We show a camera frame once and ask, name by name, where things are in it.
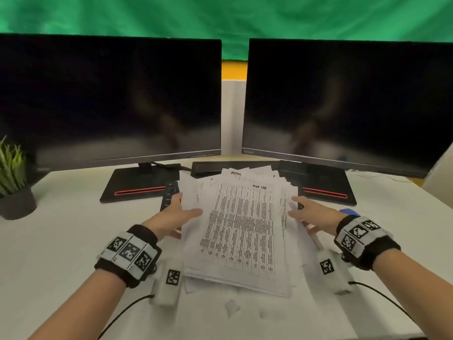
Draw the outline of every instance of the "monitor screen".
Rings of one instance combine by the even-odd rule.
[[[38,168],[220,154],[220,40],[0,35],[0,130]]]
[[[452,43],[250,40],[243,153],[424,177],[452,124]]]

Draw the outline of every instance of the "blue object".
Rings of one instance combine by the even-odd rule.
[[[350,208],[344,208],[344,209],[340,210],[340,212],[346,213],[348,215],[360,216],[357,212],[355,212],[354,210],[351,210]]]

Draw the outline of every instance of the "forearm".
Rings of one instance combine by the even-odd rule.
[[[96,340],[125,289],[116,275],[96,270],[29,340]]]
[[[430,340],[453,339],[453,286],[404,253],[378,256],[373,270]]]

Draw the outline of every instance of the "red stripe on monitor base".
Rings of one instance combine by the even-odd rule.
[[[331,191],[324,191],[322,189],[315,189],[315,188],[309,188],[309,187],[303,187],[304,192],[306,193],[314,193],[314,194],[322,194],[323,196],[329,196],[329,197],[335,197],[335,198],[342,198],[342,199],[348,199],[348,195],[344,193],[337,193],[337,192],[331,192]]]
[[[115,196],[122,196],[125,194],[136,194],[136,193],[146,193],[146,192],[157,192],[165,190],[165,186],[159,187],[148,187],[148,188],[139,188],[139,189],[128,189],[125,191],[116,191]]]

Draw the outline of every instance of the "black cable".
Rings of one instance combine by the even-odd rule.
[[[412,317],[409,316],[409,314],[406,312],[406,310],[404,310],[403,308],[401,308],[397,303],[393,302],[389,297],[387,297],[386,295],[384,295],[382,292],[380,291],[377,291],[374,287],[371,287],[369,285],[366,285],[364,283],[360,283],[358,281],[348,281],[349,285],[362,285],[364,287],[367,287],[371,290],[373,290],[374,292],[377,292],[378,294],[380,294],[382,297],[386,298],[388,301],[392,302],[395,307],[397,307],[398,309],[400,309],[403,313],[405,313],[407,315],[408,318],[410,318],[412,320]]]
[[[166,170],[186,170],[188,172],[191,172],[192,170],[190,168],[181,166],[181,167],[169,167],[167,165],[163,165],[162,163],[157,163],[157,162],[151,162],[152,165],[156,165],[161,168],[165,168]]]
[[[111,327],[111,325],[113,325],[113,322],[115,322],[116,320],[118,320],[120,318],[121,315],[123,315],[131,306],[133,306],[135,303],[138,303],[146,298],[154,298],[154,295],[146,295],[146,296],[143,296],[141,298],[139,298],[138,300],[130,303],[121,313],[118,314],[118,316],[116,316],[109,324],[108,326],[106,326],[106,328],[102,331],[101,335],[99,335],[99,337],[97,338],[97,340],[99,340],[104,334],[105,332],[107,332],[107,330]]]

